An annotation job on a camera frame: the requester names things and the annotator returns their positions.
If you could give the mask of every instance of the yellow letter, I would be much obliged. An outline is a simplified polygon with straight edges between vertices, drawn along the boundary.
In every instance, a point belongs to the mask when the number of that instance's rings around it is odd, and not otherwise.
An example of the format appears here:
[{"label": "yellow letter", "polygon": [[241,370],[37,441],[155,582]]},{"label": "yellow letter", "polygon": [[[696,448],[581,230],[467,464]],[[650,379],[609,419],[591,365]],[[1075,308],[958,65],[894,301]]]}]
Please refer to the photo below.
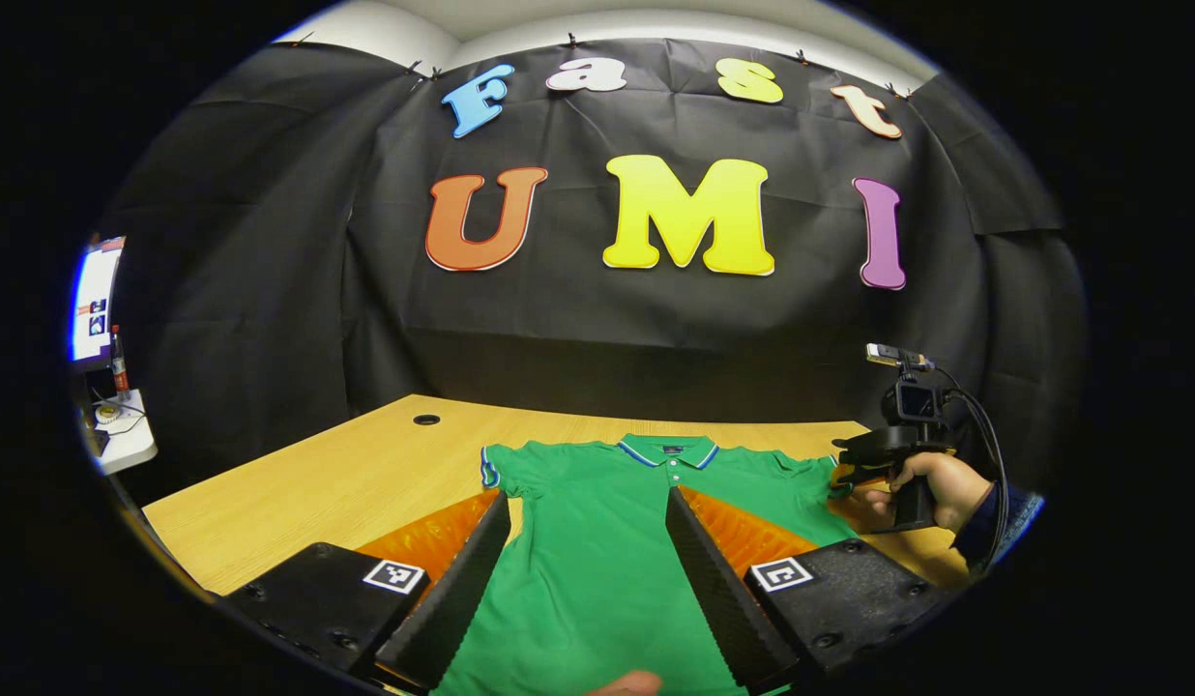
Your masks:
[{"label": "yellow letter", "polygon": [[602,251],[607,265],[651,269],[658,250],[650,244],[650,218],[666,243],[670,260],[691,263],[709,224],[713,246],[703,260],[711,271],[744,275],[773,273],[773,256],[765,251],[761,232],[761,183],[770,173],[756,163],[718,159],[709,167],[694,195],[654,154],[624,154],[606,163],[619,177],[619,228],[615,243]]},{"label": "yellow letter", "polygon": [[833,97],[841,97],[846,102],[846,105],[851,108],[851,114],[854,115],[854,120],[863,124],[864,128],[882,138],[893,139],[902,136],[902,129],[895,127],[894,123],[885,123],[881,118],[881,114],[877,114],[877,109],[884,109],[885,105],[876,98],[869,97],[857,85],[845,84],[841,87],[831,87],[831,93]]},{"label": "yellow letter", "polygon": [[717,61],[717,87],[725,88],[731,97],[752,98],[753,102],[773,104],[783,100],[783,88],[773,80],[773,72],[752,61],[739,57],[723,57]]}]

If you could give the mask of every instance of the computer screen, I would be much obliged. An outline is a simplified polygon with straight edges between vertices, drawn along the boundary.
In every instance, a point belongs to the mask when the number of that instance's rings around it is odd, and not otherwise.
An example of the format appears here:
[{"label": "computer screen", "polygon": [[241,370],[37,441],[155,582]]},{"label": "computer screen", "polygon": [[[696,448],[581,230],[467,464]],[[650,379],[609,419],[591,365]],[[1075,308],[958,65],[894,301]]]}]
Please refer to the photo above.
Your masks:
[{"label": "computer screen", "polygon": [[124,237],[86,250],[73,300],[73,366],[75,371],[106,368],[111,361],[112,280]]}]

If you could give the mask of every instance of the blue letter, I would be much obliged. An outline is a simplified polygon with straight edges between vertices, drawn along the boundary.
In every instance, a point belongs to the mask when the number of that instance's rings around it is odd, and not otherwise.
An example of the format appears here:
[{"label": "blue letter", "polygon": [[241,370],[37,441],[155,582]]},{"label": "blue letter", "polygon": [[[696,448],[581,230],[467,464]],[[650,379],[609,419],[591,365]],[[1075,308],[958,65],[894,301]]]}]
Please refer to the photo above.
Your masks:
[{"label": "blue letter", "polygon": [[477,129],[479,124],[486,123],[504,110],[497,104],[486,104],[486,98],[508,97],[508,84],[504,84],[500,78],[508,77],[514,72],[516,68],[505,63],[491,67],[443,97],[443,104],[452,105],[458,122],[452,135],[464,138]]}]

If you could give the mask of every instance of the human hand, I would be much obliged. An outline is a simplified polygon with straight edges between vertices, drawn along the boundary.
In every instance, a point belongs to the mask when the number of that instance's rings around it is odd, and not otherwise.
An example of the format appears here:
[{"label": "human hand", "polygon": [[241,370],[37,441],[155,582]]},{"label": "human hand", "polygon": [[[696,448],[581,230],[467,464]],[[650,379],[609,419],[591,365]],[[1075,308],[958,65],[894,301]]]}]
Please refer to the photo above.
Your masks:
[{"label": "human hand", "polygon": [[586,696],[658,696],[662,678],[645,670],[632,670]]},{"label": "human hand", "polygon": [[[907,481],[917,476],[929,477],[929,487],[937,499],[933,506],[937,526],[954,533],[968,524],[992,490],[992,482],[978,475],[961,459],[940,452],[920,452],[903,462],[897,478],[889,482],[890,493],[897,493]],[[865,502],[871,503],[872,511],[882,517],[893,514],[889,507],[894,503],[894,495],[890,493],[871,489],[858,492]]]}]

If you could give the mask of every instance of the green polo shirt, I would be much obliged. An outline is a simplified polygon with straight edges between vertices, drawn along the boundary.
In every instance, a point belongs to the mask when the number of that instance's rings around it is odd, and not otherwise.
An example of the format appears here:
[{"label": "green polo shirt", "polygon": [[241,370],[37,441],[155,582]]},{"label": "green polo shirt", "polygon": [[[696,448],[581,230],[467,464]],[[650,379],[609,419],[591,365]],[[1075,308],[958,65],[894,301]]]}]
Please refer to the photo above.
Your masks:
[{"label": "green polo shirt", "polygon": [[827,507],[832,457],[722,450],[707,436],[617,445],[491,445],[483,484],[525,501],[443,695],[581,695],[632,668],[666,694],[743,695],[713,642],[666,527],[686,484],[819,545],[854,537]]}]

